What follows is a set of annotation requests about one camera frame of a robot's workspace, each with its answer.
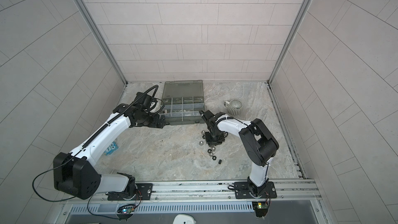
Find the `grey compartment organizer box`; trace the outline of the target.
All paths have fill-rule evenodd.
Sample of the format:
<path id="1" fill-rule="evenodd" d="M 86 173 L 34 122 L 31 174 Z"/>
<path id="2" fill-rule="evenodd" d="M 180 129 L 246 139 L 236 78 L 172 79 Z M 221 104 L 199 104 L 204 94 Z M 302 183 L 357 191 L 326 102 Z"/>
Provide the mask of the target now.
<path id="1" fill-rule="evenodd" d="M 166 125 L 204 123 L 200 112 L 205 111 L 202 80 L 166 82 L 162 94 Z"/>

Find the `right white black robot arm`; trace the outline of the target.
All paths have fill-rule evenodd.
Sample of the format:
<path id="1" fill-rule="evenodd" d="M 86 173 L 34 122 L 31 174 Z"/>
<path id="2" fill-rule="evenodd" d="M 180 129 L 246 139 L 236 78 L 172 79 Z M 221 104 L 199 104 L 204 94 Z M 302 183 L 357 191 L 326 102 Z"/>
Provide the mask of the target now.
<path id="1" fill-rule="evenodd" d="M 243 121 L 222 112 L 213 114 L 211 111 L 199 111 L 199 113 L 208 128 L 203 137 L 210 147 L 221 145 L 229 134 L 240 138 L 252 161 L 248 190 L 255 198 L 264 196 L 268 184 L 269 165 L 279 149 L 279 143 L 264 122 L 258 118 L 253 121 Z"/>

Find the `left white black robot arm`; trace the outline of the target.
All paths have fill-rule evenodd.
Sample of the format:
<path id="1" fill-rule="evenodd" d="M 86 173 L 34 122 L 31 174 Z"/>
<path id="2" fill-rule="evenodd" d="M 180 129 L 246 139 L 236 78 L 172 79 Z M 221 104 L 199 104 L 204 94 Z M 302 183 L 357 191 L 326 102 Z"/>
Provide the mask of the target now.
<path id="1" fill-rule="evenodd" d="M 126 129 L 148 127 L 161 129 L 165 117 L 155 108 L 154 94 L 139 92 L 130 104 L 119 104 L 108 119 L 82 144 L 69 153 L 59 153 L 53 160 L 54 188 L 85 200 L 106 193 L 110 199 L 132 199 L 138 190 L 135 177 L 125 173 L 99 174 L 95 169 L 101 155 Z"/>

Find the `ribbed grey ceramic cup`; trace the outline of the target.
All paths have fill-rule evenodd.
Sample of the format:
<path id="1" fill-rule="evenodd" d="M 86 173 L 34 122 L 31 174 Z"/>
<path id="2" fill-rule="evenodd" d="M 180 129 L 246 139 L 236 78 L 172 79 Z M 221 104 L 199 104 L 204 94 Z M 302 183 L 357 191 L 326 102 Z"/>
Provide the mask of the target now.
<path id="1" fill-rule="evenodd" d="M 228 113 L 232 116 L 238 116 L 243 111 L 243 103 L 237 99 L 225 101 L 224 106 L 227 109 Z"/>

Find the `blue sticker scrap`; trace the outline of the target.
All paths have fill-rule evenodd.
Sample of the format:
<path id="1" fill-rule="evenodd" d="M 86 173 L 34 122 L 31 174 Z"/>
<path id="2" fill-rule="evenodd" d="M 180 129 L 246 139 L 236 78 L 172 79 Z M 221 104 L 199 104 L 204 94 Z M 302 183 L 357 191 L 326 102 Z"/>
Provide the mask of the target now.
<path id="1" fill-rule="evenodd" d="M 116 142 L 112 142 L 104 151 L 104 155 L 108 156 L 111 155 L 113 152 L 115 152 L 118 149 L 118 145 Z"/>

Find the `right circuit board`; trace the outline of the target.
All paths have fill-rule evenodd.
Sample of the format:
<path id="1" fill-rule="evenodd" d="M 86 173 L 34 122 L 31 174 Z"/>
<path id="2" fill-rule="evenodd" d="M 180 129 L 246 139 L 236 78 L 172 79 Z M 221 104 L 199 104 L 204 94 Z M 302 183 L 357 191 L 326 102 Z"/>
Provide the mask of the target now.
<path id="1" fill-rule="evenodd" d="M 252 208 L 257 218 L 265 217 L 268 214 L 268 202 L 252 202 Z"/>

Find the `white round object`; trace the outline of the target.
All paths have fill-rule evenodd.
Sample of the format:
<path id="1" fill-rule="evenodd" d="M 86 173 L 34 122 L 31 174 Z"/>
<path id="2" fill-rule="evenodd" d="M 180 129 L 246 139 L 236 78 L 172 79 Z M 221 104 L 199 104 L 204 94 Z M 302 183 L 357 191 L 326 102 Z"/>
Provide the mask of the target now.
<path id="1" fill-rule="evenodd" d="M 196 220 L 190 215 L 178 214 L 174 218 L 173 224 L 196 224 Z"/>

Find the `left green circuit board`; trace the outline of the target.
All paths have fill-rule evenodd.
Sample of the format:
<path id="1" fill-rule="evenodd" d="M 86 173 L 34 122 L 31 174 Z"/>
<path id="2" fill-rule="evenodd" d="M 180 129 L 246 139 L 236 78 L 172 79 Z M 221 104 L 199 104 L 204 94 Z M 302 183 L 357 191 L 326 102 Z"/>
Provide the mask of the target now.
<path id="1" fill-rule="evenodd" d="M 128 220 L 135 212 L 136 204 L 127 204 L 118 208 L 117 216 L 121 220 Z"/>

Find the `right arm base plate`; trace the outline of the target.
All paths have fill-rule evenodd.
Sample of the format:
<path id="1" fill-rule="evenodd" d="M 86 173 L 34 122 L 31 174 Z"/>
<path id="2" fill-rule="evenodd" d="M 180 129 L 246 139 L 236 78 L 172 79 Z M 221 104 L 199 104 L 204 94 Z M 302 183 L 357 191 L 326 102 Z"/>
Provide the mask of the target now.
<path id="1" fill-rule="evenodd" d="M 228 190 L 235 193 L 236 199 L 276 199 L 277 193 L 272 181 L 266 181 L 265 184 L 258 187 L 251 181 L 235 182 L 228 185 Z"/>

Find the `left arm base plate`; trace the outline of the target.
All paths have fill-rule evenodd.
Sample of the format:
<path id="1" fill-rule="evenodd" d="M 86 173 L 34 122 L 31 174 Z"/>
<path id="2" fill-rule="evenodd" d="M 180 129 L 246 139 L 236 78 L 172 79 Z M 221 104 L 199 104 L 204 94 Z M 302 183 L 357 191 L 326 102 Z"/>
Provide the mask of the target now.
<path id="1" fill-rule="evenodd" d="M 137 183 L 133 187 L 128 185 L 123 192 L 107 192 L 108 201 L 139 201 L 150 200 L 152 194 L 152 183 Z"/>

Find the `aluminium mounting rail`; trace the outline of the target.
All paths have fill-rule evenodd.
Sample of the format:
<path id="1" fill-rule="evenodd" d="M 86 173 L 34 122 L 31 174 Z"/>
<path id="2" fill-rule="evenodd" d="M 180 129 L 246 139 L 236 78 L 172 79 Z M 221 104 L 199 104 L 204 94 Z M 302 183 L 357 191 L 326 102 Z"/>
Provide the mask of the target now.
<path id="1" fill-rule="evenodd" d="M 283 201 L 309 201 L 317 205 L 321 194 L 311 179 L 273 179 L 276 199 L 236 199 L 228 185 L 243 180 L 221 181 L 156 181 L 150 200 L 108 201 L 107 195 L 97 194 L 89 200 L 73 199 L 61 207 L 61 215 L 90 215 L 115 217 L 119 207 L 136 204 L 134 214 L 160 213 L 237 213 L 254 212 L 252 202 L 268 202 L 269 205 Z"/>

